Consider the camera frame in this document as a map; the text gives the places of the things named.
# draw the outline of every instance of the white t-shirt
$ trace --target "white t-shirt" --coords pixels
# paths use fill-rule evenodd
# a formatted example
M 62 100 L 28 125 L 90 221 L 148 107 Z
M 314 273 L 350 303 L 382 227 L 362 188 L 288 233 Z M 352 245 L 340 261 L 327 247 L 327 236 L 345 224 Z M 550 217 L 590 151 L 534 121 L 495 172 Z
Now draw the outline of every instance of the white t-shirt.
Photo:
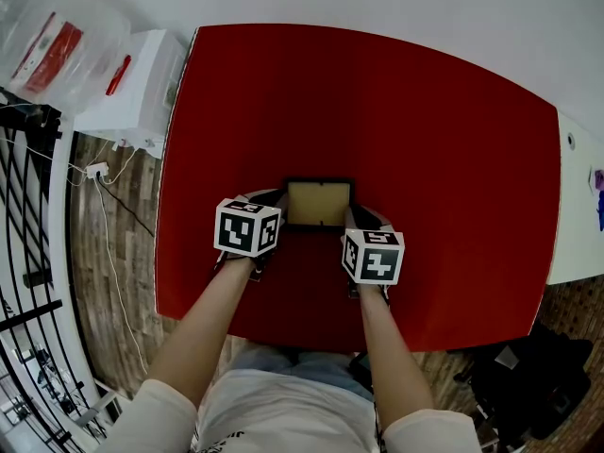
M 188 451 L 197 420 L 193 403 L 147 380 L 97 451 Z M 211 389 L 200 416 L 205 453 L 377 452 L 373 403 L 347 390 L 300 377 L 242 369 Z M 472 420 L 423 410 L 384 431 L 390 453 L 479 453 Z

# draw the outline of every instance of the t-shirt sleeve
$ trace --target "t-shirt sleeve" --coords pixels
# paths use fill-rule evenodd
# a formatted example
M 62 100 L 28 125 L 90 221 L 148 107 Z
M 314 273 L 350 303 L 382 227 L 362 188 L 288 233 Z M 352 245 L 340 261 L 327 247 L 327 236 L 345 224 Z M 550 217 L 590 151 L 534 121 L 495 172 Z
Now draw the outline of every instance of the t-shirt sleeve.
M 188 451 L 197 410 L 163 382 L 148 379 L 117 420 L 97 453 L 182 453 Z
M 453 411 L 421 410 L 384 431 L 389 453 L 479 453 L 474 423 Z

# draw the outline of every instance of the forearm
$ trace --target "forearm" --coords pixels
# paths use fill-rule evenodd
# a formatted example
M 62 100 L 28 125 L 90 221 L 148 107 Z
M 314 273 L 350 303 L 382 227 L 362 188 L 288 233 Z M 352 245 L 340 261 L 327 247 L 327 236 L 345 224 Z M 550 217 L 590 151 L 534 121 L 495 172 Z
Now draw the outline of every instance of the forearm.
M 360 293 L 377 412 L 385 429 L 414 411 L 433 409 L 434 401 L 379 287 L 360 285 Z
M 253 267 L 250 259 L 225 263 L 159 350 L 149 378 L 172 386 L 199 406 Z

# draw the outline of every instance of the cube with fiducial marker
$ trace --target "cube with fiducial marker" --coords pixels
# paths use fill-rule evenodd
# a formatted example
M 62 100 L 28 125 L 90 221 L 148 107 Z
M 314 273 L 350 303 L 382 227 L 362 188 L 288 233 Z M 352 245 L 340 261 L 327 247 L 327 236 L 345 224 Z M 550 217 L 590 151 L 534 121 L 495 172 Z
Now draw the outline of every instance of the cube with fiducial marker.
M 400 232 L 347 228 L 342 266 L 355 283 L 395 285 L 404 253 Z
M 214 248 L 257 257 L 277 246 L 281 209 L 224 199 L 216 207 Z

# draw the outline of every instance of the person's right arm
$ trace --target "person's right arm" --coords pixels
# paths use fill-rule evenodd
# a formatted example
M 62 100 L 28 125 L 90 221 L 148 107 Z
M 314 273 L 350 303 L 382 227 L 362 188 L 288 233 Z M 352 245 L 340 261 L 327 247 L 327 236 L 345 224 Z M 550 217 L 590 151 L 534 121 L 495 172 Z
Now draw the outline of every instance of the person's right arm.
M 385 430 L 420 410 L 433 410 L 428 382 L 409 352 L 377 285 L 359 285 L 377 412 Z

